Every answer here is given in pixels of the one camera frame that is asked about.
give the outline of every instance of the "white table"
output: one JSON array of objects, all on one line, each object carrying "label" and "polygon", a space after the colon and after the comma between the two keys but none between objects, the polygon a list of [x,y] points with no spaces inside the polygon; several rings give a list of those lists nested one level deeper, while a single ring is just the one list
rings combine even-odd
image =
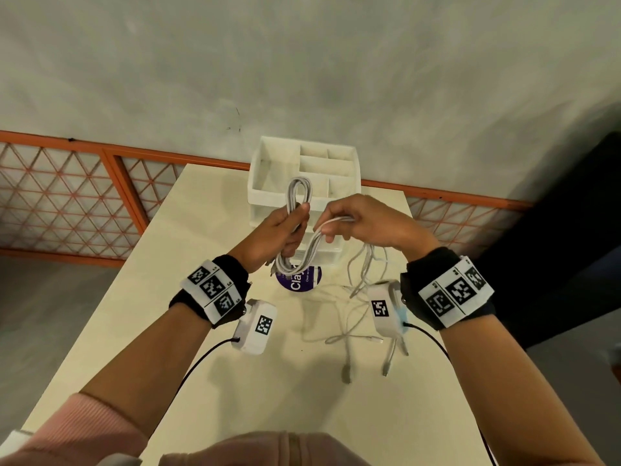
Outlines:
[{"label": "white table", "polygon": [[[185,168],[24,429],[35,431],[156,320],[179,281],[198,263],[225,253],[250,232],[247,176],[223,168]],[[363,192],[409,211],[399,191],[366,187]],[[343,342],[303,341],[340,333],[337,312],[344,320],[356,303],[348,302],[335,283],[346,284],[345,264],[360,245],[349,242],[340,266],[324,267],[322,282],[307,293],[284,289],[266,267],[251,275],[248,297],[270,301],[279,311],[266,352],[253,357],[225,345],[204,360],[151,438],[145,464],[157,464],[161,454],[200,450],[235,434],[285,429],[328,432],[374,465],[489,463],[449,362],[422,334],[406,334],[410,356],[397,352],[386,378],[381,366],[388,343],[351,339],[354,380],[349,385],[340,375]],[[388,256],[387,277],[398,278],[406,261],[392,249]],[[370,279],[377,279],[382,269],[382,263],[374,262]],[[231,323],[212,331],[199,355],[234,329]],[[356,333],[376,335],[370,314]]]}]

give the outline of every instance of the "purple sticker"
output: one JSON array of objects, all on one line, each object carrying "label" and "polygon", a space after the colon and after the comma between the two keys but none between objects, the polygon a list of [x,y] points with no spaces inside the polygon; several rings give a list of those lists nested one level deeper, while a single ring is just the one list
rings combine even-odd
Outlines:
[{"label": "purple sticker", "polygon": [[309,266],[302,273],[291,276],[290,279],[277,273],[276,279],[290,291],[305,293],[313,289],[321,281],[321,266]]}]

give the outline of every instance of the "white desk organizer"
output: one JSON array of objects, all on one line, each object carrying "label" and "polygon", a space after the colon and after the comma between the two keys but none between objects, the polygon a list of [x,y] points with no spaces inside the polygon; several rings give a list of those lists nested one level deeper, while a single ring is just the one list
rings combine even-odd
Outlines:
[{"label": "white desk organizer", "polygon": [[[355,147],[304,140],[261,137],[250,162],[248,203],[250,225],[258,226],[267,215],[285,204],[284,194],[292,178],[305,176],[312,183],[310,220],[302,244],[291,260],[304,255],[313,226],[325,206],[351,194],[360,193],[360,165]],[[314,265],[331,265],[343,248],[342,237],[334,243],[322,241]]]}]

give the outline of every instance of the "coiled white cable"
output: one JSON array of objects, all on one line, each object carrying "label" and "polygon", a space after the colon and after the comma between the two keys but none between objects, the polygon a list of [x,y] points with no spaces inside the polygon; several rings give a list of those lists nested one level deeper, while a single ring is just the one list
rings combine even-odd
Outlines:
[{"label": "coiled white cable", "polygon": [[[308,178],[303,176],[296,177],[289,182],[289,186],[287,187],[286,194],[286,205],[287,205],[287,213],[291,214],[293,210],[296,208],[296,190],[298,186],[302,186],[304,189],[304,198],[302,199],[303,203],[308,203],[311,200],[312,196],[312,184]],[[274,261],[274,265],[272,266],[272,273],[278,272],[284,276],[293,276],[294,274],[302,273],[307,270],[311,265],[313,259],[315,258],[315,254],[317,253],[317,247],[319,247],[319,243],[321,242],[321,228],[328,224],[329,222],[334,222],[336,220],[344,220],[347,222],[353,222],[353,218],[350,216],[338,216],[333,219],[325,221],[319,228],[315,231],[315,233],[310,238],[310,242],[306,251],[304,252],[304,257],[298,266],[293,266],[291,262],[289,262],[289,258],[285,258],[279,253],[276,256]]]}]

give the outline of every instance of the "pink sweater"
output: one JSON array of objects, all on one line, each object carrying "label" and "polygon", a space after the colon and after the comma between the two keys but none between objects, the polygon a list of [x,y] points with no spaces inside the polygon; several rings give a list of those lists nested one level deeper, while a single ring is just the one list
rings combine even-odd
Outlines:
[{"label": "pink sweater", "polygon": [[[96,466],[113,454],[138,457],[147,441],[143,433],[112,408],[89,396],[74,394],[19,451],[0,459],[0,466]],[[287,432],[249,433],[197,453],[165,455],[159,464],[368,465],[330,435]]]}]

